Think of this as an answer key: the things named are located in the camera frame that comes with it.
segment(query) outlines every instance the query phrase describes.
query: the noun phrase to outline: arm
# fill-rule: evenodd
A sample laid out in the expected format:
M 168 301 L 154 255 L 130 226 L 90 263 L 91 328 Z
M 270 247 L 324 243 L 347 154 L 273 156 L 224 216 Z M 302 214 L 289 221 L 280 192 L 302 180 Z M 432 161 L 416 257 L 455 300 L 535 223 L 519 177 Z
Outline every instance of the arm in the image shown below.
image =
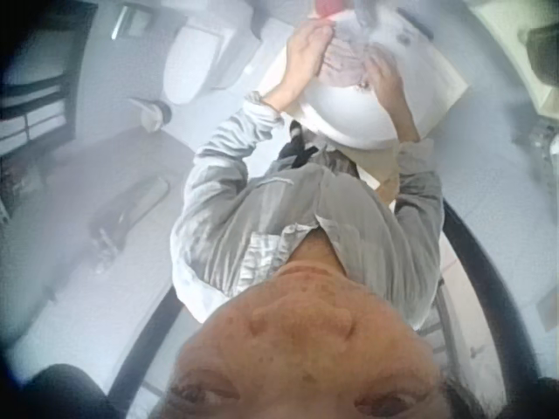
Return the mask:
M 381 105 L 389 114 L 400 142 L 400 192 L 395 216 L 404 232 L 405 252 L 413 261 L 410 281 L 393 285 L 393 300 L 418 326 L 424 320 L 436 291 L 439 271 L 438 239 L 443 224 L 440 179 L 431 161 L 432 140 L 421 140 L 405 99 L 396 62 L 385 50 L 374 47 L 366 63 L 369 80 Z
M 263 99 L 256 93 L 249 95 L 243 108 L 222 123 L 196 152 L 170 248 L 177 295 L 200 321 L 226 300 L 223 293 L 207 284 L 206 266 L 246 187 L 248 174 L 243 159 L 281 125 L 280 112 L 297 99 L 318 72 L 332 36 L 329 21 L 305 22 L 287 44 L 287 68 L 281 83 Z
M 280 126 L 280 112 L 299 97 L 318 72 L 333 34 L 332 23 L 327 20 L 306 21 L 288 41 L 286 72 L 279 85 L 262 100 L 255 93 L 250 95 L 243 109 L 221 124 L 211 140 L 197 150 L 178 224 L 190 226 L 190 234 L 199 243 L 228 219 L 230 203 L 247 184 L 243 159 Z M 184 227 L 177 225 L 176 229 L 181 237 L 186 236 L 180 231 Z

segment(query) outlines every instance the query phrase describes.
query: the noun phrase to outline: shirt sleeve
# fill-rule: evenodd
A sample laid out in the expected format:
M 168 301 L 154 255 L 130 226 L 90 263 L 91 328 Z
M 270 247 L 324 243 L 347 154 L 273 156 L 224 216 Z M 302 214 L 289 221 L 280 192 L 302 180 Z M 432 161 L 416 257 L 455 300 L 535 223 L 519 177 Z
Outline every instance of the shirt sleeve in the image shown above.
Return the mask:
M 395 291 L 414 328 L 424 322 L 440 279 L 438 239 L 444 209 L 432 149 L 431 139 L 403 143 L 397 157 L 400 192 L 394 213 L 406 237 L 405 252 L 411 257 L 412 271 L 404 274 L 404 282 L 395 285 Z
M 251 93 L 242 109 L 223 122 L 195 154 L 184 187 L 183 210 L 171 232 L 170 250 L 177 296 L 198 321 L 227 300 L 205 281 L 205 270 L 236 198 L 246 187 L 243 159 L 282 125 L 280 114 Z

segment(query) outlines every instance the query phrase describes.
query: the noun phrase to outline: shirt pocket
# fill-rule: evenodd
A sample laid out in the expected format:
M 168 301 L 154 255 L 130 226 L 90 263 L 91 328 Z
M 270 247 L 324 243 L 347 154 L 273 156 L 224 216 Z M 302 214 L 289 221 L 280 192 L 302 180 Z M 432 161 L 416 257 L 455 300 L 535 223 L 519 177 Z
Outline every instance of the shirt pocket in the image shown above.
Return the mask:
M 264 282 L 270 276 L 274 255 L 281 236 L 253 232 L 241 262 L 235 295 L 250 286 Z

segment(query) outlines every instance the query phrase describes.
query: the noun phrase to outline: eye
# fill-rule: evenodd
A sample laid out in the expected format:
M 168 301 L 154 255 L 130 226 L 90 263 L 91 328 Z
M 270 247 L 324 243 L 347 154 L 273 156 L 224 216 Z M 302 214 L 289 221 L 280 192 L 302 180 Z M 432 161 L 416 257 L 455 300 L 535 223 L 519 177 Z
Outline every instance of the eye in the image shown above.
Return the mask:
M 191 405 L 205 408 L 217 408 L 236 398 L 219 390 L 210 390 L 202 386 L 174 388 L 173 393 Z
M 393 417 L 412 408 L 417 400 L 410 395 L 384 395 L 382 397 L 362 398 L 355 408 L 362 414 L 372 417 Z

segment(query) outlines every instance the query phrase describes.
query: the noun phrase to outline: white toilet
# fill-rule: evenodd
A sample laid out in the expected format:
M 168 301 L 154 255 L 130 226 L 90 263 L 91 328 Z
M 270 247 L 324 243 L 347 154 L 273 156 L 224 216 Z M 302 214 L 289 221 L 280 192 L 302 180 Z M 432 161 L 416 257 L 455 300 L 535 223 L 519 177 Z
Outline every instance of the white toilet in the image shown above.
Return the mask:
M 243 0 L 162 0 L 187 16 L 170 48 L 163 91 L 184 105 L 239 78 L 260 41 L 251 31 L 252 7 Z

